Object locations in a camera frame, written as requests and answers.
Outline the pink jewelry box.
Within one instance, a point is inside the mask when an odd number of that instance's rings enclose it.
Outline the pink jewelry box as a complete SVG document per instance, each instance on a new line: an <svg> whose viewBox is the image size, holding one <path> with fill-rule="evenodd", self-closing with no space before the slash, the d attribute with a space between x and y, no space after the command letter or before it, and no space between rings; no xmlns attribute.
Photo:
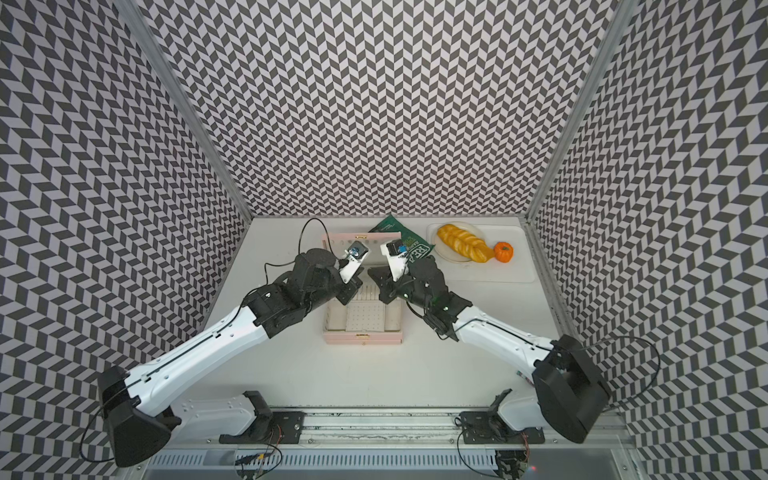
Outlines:
<svg viewBox="0 0 768 480"><path fill-rule="evenodd" d="M381 248L401 238L400 232L335 233L322 240L342 256L354 242L360 242L369 253L358 270L363 281L347 305L337 299L327 304L323 337L328 344L397 345L403 341L402 309L404 302L395 299L385 304L379 299L379 287L368 272L374 267L389 269Z"/></svg>

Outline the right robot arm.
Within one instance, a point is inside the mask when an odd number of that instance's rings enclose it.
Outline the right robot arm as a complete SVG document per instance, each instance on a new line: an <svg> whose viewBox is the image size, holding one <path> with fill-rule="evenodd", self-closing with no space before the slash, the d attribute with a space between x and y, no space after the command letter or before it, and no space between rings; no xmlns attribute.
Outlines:
<svg viewBox="0 0 768 480"><path fill-rule="evenodd" d="M398 274L381 266L368 275L382 302L400 298L421 308L422 320L439 337L473 345L520 372L527 388L501 394L491 407L491 416L508 430L549 426L570 442L586 440L612 392L579 340L569 335L549 339L492 317L450 291L431 256Z"/></svg>

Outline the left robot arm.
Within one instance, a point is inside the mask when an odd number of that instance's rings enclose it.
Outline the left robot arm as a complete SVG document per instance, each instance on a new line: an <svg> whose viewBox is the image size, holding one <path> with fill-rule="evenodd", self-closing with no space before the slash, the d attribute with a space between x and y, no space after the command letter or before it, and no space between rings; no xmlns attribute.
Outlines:
<svg viewBox="0 0 768 480"><path fill-rule="evenodd" d="M329 300L348 303L362 285L359 275L368 254L359 242L343 258L321 248L299 253L291 271L249 291L227 316L194 338L131 370L111 366L100 373L98 414L112 462L130 467L162 450L182 423L172 403L208 373Z"/></svg>

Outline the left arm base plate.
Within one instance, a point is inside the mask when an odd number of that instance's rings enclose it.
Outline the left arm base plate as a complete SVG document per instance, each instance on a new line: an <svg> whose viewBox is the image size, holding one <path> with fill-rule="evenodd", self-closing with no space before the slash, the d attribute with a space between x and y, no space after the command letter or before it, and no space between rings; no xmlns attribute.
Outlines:
<svg viewBox="0 0 768 480"><path fill-rule="evenodd" d="M258 414L246 430L238 435L222 434L220 444L298 444L306 414L303 411L273 411Z"/></svg>

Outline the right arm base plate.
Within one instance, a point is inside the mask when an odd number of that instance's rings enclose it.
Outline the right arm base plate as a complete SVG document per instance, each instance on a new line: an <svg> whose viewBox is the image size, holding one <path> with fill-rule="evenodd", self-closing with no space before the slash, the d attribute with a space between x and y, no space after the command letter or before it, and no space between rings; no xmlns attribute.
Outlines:
<svg viewBox="0 0 768 480"><path fill-rule="evenodd" d="M454 423L463 431L464 442L470 445L545 443L545 436L541 429L512 430L498 415L487 411L460 412Z"/></svg>

